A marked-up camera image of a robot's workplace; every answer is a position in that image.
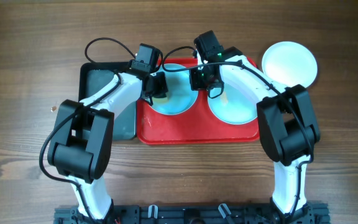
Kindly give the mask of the black water tray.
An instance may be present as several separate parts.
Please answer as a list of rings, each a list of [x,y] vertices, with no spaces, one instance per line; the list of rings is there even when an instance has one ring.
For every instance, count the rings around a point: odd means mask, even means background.
[[[85,63],[80,69],[80,86],[78,100],[87,98],[113,78],[111,70],[122,70],[127,62],[103,62],[101,66]],[[136,137],[136,102],[129,104],[123,112],[114,120],[112,139],[114,141],[126,141]]]

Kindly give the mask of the yellow green sponge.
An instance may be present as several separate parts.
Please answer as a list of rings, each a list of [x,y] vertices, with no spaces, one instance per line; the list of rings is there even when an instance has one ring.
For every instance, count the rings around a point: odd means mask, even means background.
[[[156,102],[156,104],[164,105],[169,102],[169,97],[155,98],[154,102]]]

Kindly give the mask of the red plastic tray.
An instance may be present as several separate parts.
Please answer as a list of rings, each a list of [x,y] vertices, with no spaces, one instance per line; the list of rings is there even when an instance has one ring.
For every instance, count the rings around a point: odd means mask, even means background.
[[[168,72],[181,72],[197,64],[195,58],[166,60]],[[146,144],[201,144],[218,142],[249,142],[259,137],[257,118],[246,124],[228,124],[212,113],[208,98],[211,91],[200,90],[193,106],[178,115],[154,111],[145,101],[137,102],[137,137]]]

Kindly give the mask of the mint green plate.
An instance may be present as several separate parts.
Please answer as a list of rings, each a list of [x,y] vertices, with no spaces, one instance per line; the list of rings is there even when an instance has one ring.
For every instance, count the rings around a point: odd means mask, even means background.
[[[221,121],[228,124],[246,124],[257,117],[256,102],[259,99],[254,93],[252,85],[259,83],[254,80],[253,74],[247,70],[222,68],[221,79],[224,90],[221,95],[220,88],[211,90],[212,96],[208,98],[208,106],[212,113]]]

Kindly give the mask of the light blue plate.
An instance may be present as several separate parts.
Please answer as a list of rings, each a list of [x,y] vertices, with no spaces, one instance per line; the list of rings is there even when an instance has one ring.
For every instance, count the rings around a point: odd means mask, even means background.
[[[160,105],[154,102],[155,98],[152,98],[151,108],[164,115],[178,115],[190,109],[198,97],[198,92],[191,89],[189,71],[167,72],[163,68],[160,68],[159,71],[165,72],[169,102]]]

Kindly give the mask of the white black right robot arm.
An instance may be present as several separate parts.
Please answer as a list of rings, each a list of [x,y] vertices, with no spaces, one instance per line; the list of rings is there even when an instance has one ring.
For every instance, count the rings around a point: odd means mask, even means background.
[[[237,48],[196,46],[198,64],[191,69],[191,86],[210,89],[230,85],[253,99],[260,143],[273,161],[275,188],[271,204],[281,223],[306,213],[305,175],[320,140],[316,115],[305,87],[286,86],[253,66]]]

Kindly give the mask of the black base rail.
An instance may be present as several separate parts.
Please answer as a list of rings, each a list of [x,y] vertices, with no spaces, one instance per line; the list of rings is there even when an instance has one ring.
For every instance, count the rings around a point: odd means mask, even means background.
[[[107,214],[107,220],[97,220],[97,223],[284,223],[278,212],[268,203],[248,204],[245,206],[215,206],[192,207],[158,207],[150,205],[115,205],[112,213]],[[92,223],[82,215],[77,206],[56,208],[53,223]],[[325,203],[309,203],[303,210],[294,215],[290,223],[331,223],[328,205]]]

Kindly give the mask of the white plate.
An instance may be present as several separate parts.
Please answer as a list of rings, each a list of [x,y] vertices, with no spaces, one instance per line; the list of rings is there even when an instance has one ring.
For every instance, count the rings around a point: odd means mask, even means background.
[[[316,58],[305,46],[291,41],[277,42],[262,56],[262,70],[272,80],[286,86],[300,84],[305,88],[318,75]]]

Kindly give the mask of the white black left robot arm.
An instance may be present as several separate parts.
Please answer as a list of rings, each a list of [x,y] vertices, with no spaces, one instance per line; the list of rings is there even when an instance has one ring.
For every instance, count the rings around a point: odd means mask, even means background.
[[[59,175],[44,174],[73,187],[78,206],[71,222],[111,223],[114,202],[103,174],[110,160],[115,119],[140,98],[164,97],[167,75],[106,69],[89,74],[99,88],[80,101],[65,100],[60,105],[53,131],[42,146],[39,166],[44,169],[47,160]]]

